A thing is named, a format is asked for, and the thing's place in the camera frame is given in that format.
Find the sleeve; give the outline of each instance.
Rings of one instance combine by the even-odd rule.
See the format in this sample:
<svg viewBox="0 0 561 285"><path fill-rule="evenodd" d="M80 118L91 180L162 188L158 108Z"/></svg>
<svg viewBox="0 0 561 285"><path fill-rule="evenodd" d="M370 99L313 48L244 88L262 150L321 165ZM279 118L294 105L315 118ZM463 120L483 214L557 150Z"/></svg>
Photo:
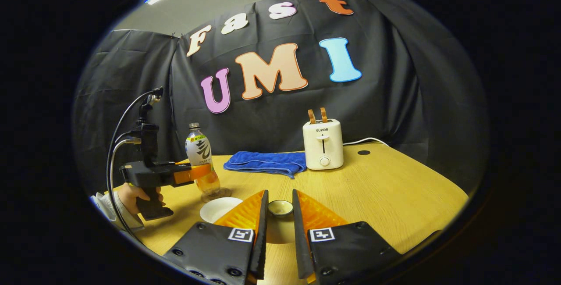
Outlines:
<svg viewBox="0 0 561 285"><path fill-rule="evenodd" d="M117 205L124 221L127 223L132 231L138 231L144 229L144 223L142 223L138 215L131 215L128 210L124 207L121 199L117 192L114 192L115 204ZM111 205L111 200L108 194L97 193L90 197L90 200L97 208L105 215L105 217L118 226L120 229L124 229L121 221L117 218L117 214L114 211L113 205Z"/></svg>

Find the human hand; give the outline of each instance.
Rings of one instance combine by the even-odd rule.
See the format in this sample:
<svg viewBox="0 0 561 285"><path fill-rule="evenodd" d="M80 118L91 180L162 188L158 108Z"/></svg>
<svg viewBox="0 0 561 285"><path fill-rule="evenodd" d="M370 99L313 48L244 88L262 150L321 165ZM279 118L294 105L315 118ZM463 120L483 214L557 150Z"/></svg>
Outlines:
<svg viewBox="0 0 561 285"><path fill-rule="evenodd" d="M162 191L161 187L156 187L156 193L158 193L158 199L162 202L162 206L165 206L166 203L163 202L164 196L160 194ZM121 203L123 203L124 207L128 210L131 215L137 215L140 213L138 206L136 205L136 198L140 197L145 201L149 201L150 197L140 188L136 186L128 185L128 183L124 183L121 186L119 191L117 192Z"/></svg>

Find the toaster knob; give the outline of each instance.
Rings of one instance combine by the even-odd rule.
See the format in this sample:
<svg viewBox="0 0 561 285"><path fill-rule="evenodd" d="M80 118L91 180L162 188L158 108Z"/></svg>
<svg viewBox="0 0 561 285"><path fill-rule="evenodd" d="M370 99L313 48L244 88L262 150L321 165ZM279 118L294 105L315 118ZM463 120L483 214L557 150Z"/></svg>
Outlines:
<svg viewBox="0 0 561 285"><path fill-rule="evenodd" d="M327 166L329 165L330 162L331 162L331 161L330 161L329 158L326 157L326 156L323 156L323 157L321 157L321 158L319 159L319 164L320 164L320 165L323 165L324 167L327 167Z"/></svg>

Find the small bowl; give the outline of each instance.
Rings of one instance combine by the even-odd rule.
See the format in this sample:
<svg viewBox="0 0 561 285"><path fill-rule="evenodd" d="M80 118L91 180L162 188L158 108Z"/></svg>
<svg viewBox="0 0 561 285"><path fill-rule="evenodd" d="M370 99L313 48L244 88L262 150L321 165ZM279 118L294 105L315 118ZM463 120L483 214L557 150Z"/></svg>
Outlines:
<svg viewBox="0 0 561 285"><path fill-rule="evenodd" d="M239 203L242 203L242 200L237 199L236 197L221 197L220 199L214 199L206 203L201 208L199 214L201 215L203 221L213 224Z"/></svg>
<svg viewBox="0 0 561 285"><path fill-rule="evenodd" d="M282 199L270 202L267 208L272 215L277 217L290 215L294 211L292 203L283 201Z"/></svg>

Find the blue towel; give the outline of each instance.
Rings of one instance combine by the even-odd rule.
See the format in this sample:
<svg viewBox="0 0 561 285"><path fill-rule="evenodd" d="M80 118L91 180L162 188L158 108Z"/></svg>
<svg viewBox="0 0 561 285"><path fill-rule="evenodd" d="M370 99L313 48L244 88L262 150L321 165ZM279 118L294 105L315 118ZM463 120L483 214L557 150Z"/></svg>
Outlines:
<svg viewBox="0 0 561 285"><path fill-rule="evenodd" d="M294 179L295 173L306 170L306 154L240 151L224 163L224 169L241 172L281 173Z"/></svg>

